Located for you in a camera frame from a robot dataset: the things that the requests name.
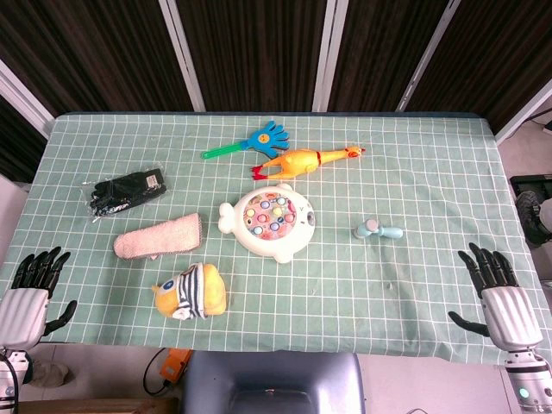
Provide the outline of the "white partition post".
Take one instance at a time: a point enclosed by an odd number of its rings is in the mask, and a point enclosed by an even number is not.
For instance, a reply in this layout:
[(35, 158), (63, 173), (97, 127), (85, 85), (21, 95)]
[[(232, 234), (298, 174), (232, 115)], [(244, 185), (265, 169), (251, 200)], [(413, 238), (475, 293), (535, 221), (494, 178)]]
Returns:
[(46, 140), (49, 139), (55, 117), (1, 59), (0, 96)]
[(447, 5), (442, 13), (439, 22), (430, 38), (430, 41), (425, 48), (422, 57), (418, 61), (417, 67), (412, 74), (405, 91), (398, 102), (398, 106), (395, 109), (396, 112), (404, 112), (414, 95), (416, 88), (418, 87), (429, 63), (431, 62), (434, 53), (439, 46), (439, 43), (447, 31), (449, 24), (452, 22), (455, 12), (457, 11), (461, 0), (448, 0)]
[(536, 110), (552, 96), (552, 78), (532, 97), (516, 115), (495, 135), (497, 145), (509, 139)]
[(327, 0), (312, 101), (313, 112), (326, 112), (332, 91), (349, 0)]
[(171, 39), (179, 69), (181, 71), (185, 87), (191, 100), (192, 108), (196, 112), (205, 112), (203, 94), (201, 92), (198, 76), (193, 64), (191, 51), (186, 39), (185, 30), (179, 14), (176, 0), (158, 0), (167, 32)]

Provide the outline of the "black gloves in plastic bag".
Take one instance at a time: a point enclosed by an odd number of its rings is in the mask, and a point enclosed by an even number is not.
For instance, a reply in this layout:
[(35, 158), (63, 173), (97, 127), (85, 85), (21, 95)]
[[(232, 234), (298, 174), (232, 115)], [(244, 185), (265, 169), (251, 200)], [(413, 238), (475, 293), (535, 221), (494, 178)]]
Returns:
[(167, 191), (160, 167), (131, 172), (81, 188), (93, 221), (147, 204)]

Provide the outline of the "grey shoe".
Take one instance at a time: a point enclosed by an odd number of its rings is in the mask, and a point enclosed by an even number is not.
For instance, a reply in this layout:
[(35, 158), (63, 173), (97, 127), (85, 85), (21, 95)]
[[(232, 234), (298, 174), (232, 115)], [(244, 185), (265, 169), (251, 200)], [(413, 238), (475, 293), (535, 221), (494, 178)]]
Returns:
[(69, 368), (64, 364), (51, 361), (35, 361), (31, 386), (39, 388), (56, 388), (66, 383)]

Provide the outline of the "grey-blue robot torso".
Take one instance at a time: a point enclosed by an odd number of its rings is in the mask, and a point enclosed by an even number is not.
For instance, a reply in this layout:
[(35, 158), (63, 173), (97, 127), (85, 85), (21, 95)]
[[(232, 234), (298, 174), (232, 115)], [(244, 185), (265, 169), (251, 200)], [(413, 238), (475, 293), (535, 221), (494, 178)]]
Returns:
[(351, 353), (193, 353), (180, 414), (366, 414)]

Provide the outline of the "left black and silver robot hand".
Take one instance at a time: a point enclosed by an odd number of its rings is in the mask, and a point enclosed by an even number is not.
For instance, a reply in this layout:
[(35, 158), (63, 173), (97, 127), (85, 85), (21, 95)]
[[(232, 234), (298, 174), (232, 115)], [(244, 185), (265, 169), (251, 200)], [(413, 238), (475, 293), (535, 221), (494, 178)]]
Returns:
[(16, 269), (11, 287), (0, 300), (0, 348), (28, 351), (72, 319), (78, 302), (72, 300), (54, 320), (47, 308), (70, 252), (61, 247), (28, 255)]

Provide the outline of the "orange device under table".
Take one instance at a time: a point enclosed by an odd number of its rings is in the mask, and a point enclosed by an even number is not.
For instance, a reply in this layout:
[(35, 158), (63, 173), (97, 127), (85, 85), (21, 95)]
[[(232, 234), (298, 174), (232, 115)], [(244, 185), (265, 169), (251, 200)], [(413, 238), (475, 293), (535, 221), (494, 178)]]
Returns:
[(170, 348), (160, 370), (164, 380), (177, 384), (193, 354), (191, 349)]

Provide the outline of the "green checked tablecloth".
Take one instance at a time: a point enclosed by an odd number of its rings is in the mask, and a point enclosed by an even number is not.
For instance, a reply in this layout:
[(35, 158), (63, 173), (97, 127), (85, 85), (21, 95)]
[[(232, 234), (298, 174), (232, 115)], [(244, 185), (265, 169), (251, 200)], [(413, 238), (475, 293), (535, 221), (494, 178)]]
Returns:
[[(257, 187), (253, 151), (204, 160), (246, 138), (267, 116), (70, 114), (59, 117), (5, 261), (0, 296), (29, 254), (60, 246), (71, 256), (48, 307), (76, 313), (54, 342), (224, 351), (358, 352), (498, 363), (486, 338), (449, 319), (484, 315), (458, 252), (473, 242), (498, 250), (528, 292), (552, 360), (552, 314), (511, 198), (495, 137), (473, 115), (280, 116), (296, 148), (366, 152), (292, 181), (314, 208), (310, 243), (286, 264), (250, 253), (218, 230), (222, 203)], [(93, 221), (81, 188), (160, 167), (167, 191), (147, 204)], [(198, 213), (199, 248), (155, 260), (120, 259), (122, 234)], [(400, 239), (353, 229), (367, 219)], [(214, 265), (226, 289), (222, 315), (178, 320), (154, 305), (161, 285), (194, 263)]]

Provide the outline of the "black monitor box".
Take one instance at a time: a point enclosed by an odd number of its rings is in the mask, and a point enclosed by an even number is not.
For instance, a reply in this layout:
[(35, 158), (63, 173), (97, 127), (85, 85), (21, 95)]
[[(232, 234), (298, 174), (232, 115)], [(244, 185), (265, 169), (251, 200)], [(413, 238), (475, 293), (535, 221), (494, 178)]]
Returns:
[(513, 176), (510, 183), (516, 198), (526, 191), (533, 191), (541, 203), (552, 198), (552, 174)]

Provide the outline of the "pink towel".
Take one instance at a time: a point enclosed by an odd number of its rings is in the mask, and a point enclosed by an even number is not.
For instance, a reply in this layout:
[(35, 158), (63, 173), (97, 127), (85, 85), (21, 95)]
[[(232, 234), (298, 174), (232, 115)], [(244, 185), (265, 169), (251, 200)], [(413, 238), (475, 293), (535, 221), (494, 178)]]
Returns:
[(201, 216), (193, 213), (119, 235), (113, 244), (117, 257), (125, 260), (164, 254), (182, 254), (199, 248), (202, 242)]

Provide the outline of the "blue hand clapper toy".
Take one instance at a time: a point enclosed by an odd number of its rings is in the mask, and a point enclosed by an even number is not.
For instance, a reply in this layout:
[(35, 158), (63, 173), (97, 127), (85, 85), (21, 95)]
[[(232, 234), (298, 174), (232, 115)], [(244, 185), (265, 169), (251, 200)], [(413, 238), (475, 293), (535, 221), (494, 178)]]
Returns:
[(205, 151), (201, 154), (201, 158), (207, 160), (252, 149), (272, 160), (279, 155), (279, 150), (285, 151), (289, 147), (289, 134), (285, 131), (284, 126), (277, 124), (275, 121), (270, 121), (264, 128), (253, 132), (246, 140)]

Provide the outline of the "dark shoe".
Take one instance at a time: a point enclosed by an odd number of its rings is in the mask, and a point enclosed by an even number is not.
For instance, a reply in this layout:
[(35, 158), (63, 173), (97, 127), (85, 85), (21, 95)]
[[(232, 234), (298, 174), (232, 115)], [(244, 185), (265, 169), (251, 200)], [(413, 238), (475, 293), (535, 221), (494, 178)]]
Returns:
[(516, 208), (526, 241), (534, 248), (552, 242), (552, 198), (543, 199), (534, 191), (523, 191)]

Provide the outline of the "yellow rubber chicken toy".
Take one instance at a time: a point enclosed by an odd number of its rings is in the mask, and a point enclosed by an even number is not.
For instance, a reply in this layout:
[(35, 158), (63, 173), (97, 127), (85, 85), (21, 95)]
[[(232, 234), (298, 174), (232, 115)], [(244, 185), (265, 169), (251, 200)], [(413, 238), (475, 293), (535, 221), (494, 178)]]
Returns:
[[(337, 160), (352, 159), (362, 156), (365, 148), (350, 146), (341, 150), (315, 151), (297, 149), (284, 152), (273, 160), (251, 168), (253, 180), (265, 179), (294, 179), (298, 175), (315, 172), (320, 166)], [(261, 171), (268, 167), (280, 167), (280, 172), (263, 174)]]

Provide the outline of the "white fishing game toy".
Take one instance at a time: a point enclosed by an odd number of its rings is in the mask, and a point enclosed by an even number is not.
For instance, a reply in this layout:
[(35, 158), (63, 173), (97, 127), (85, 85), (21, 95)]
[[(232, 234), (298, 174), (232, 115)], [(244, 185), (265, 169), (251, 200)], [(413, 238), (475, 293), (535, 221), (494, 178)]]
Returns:
[(218, 228), (247, 250), (288, 263), (314, 235), (310, 202), (285, 183), (255, 189), (236, 204), (219, 206)]

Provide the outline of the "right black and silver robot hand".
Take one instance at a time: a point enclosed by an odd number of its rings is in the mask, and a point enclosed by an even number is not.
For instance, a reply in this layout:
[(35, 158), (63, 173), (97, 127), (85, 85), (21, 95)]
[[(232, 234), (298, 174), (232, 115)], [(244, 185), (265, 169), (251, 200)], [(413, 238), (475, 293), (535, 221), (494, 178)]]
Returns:
[(480, 300), (485, 322), (469, 322), (458, 313), (448, 316), (460, 328), (488, 337), (505, 352), (534, 348), (543, 340), (530, 298), (520, 286), (511, 263), (498, 251), (468, 244), (470, 253), (459, 251)]

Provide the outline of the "yellow plush toy striped shirt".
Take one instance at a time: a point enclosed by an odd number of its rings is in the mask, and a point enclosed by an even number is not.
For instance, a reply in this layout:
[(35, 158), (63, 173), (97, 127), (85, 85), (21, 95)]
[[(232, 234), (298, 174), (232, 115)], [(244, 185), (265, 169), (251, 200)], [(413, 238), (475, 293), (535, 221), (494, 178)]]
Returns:
[(182, 321), (222, 315), (227, 307), (223, 278), (209, 263), (191, 264), (152, 291), (160, 314)]

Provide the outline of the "wooden board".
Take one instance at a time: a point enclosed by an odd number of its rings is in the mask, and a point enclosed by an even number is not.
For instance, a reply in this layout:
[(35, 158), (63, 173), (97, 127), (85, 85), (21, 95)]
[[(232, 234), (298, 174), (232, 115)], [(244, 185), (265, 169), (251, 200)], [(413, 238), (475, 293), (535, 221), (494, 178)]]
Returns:
[(18, 414), (179, 414), (176, 398), (106, 398), (23, 401)]

